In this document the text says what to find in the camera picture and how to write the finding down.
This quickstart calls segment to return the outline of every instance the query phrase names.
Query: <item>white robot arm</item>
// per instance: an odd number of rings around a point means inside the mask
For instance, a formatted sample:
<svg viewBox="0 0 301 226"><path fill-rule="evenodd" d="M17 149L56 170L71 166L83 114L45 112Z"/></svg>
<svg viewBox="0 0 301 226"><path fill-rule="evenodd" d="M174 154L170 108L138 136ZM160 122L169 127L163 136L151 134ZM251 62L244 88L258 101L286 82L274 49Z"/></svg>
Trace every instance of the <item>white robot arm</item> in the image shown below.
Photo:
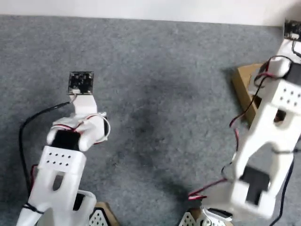
<svg viewBox="0 0 301 226"><path fill-rule="evenodd" d="M17 226L34 226L37 222L38 226L89 225L96 198L91 192L79 190L86 164L83 152L93 144L107 140L110 124L105 113L97 112L92 90L88 89L92 88L89 86L93 74L71 73L70 81L72 78L69 94L75 113L53 123L30 197L22 208ZM55 188L58 178L61 184Z"/></svg>
<svg viewBox="0 0 301 226"><path fill-rule="evenodd" d="M288 178L291 175L293 153L301 134L301 58L293 53L301 52L301 42L293 35L290 32L290 37L285 37L277 56L264 66L264 74L272 79L262 76L262 88L253 85L257 74L251 79L249 91L255 94L258 89L256 94L261 103L234 155L231 164L234 179L214 186L206 194L197 226L225 226L233 219L272 217L276 195L286 175ZM285 112L280 124L274 122L278 110ZM248 165L249 158L267 143L273 147L269 173Z"/></svg>

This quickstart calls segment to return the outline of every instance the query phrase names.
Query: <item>white wall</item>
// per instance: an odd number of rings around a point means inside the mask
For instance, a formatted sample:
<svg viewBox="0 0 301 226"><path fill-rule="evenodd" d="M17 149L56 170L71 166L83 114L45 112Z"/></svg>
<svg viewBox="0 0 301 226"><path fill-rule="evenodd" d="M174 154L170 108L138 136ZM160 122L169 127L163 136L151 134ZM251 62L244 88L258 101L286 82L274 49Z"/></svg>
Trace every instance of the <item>white wall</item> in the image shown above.
<svg viewBox="0 0 301 226"><path fill-rule="evenodd" d="M282 25L301 0L0 0L0 14Z"/></svg>

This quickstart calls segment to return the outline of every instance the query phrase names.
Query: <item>cardboard box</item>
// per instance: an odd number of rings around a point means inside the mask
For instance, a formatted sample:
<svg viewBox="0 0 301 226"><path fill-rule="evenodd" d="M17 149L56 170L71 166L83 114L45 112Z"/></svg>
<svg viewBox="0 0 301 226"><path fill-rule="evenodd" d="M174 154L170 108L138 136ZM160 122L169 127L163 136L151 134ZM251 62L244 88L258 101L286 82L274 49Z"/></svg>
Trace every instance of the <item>cardboard box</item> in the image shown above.
<svg viewBox="0 0 301 226"><path fill-rule="evenodd" d="M251 79L251 73L254 72L256 69L260 68L261 65L262 64L253 64L239 67L236 73L232 76L232 83L234 85L234 89L236 91L236 94L238 96L239 102L243 110L245 110L249 106L253 98L253 96L249 95L248 93L248 86ZM261 99L259 97L256 97L251 107L245 114L249 125L251 125L256 115L260 102Z"/></svg>

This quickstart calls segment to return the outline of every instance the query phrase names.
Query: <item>circuit board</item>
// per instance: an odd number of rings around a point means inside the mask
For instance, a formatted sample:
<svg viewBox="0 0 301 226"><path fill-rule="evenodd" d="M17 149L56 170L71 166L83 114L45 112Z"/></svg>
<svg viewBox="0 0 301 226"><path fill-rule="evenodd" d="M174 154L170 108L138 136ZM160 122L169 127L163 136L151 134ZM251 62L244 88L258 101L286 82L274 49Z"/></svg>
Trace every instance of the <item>circuit board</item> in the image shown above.
<svg viewBox="0 0 301 226"><path fill-rule="evenodd" d="M301 41L301 22L295 20L285 20L284 38Z"/></svg>
<svg viewBox="0 0 301 226"><path fill-rule="evenodd" d="M70 72L68 95L91 95L94 72Z"/></svg>

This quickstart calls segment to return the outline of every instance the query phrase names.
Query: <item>gray carpet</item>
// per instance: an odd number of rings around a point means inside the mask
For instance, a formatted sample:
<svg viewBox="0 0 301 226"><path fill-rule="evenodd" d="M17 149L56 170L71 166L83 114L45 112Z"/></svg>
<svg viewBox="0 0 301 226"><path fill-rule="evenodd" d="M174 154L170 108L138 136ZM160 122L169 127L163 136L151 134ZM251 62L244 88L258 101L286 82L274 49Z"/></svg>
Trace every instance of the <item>gray carpet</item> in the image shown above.
<svg viewBox="0 0 301 226"><path fill-rule="evenodd" d="M87 152L80 188L107 201L123 226L175 226L199 205L186 201L187 193L219 179L233 155L228 123L241 111L230 82L234 68L275 54L281 35L275 27L0 17L0 225L15 225L26 200L21 122L68 100L69 71L91 70L112 133ZM38 163L51 122L70 112L65 107L27 127L29 166ZM246 130L243 122L239 127ZM265 167L269 158L265 151L252 160ZM299 162L278 225L301 225Z"/></svg>

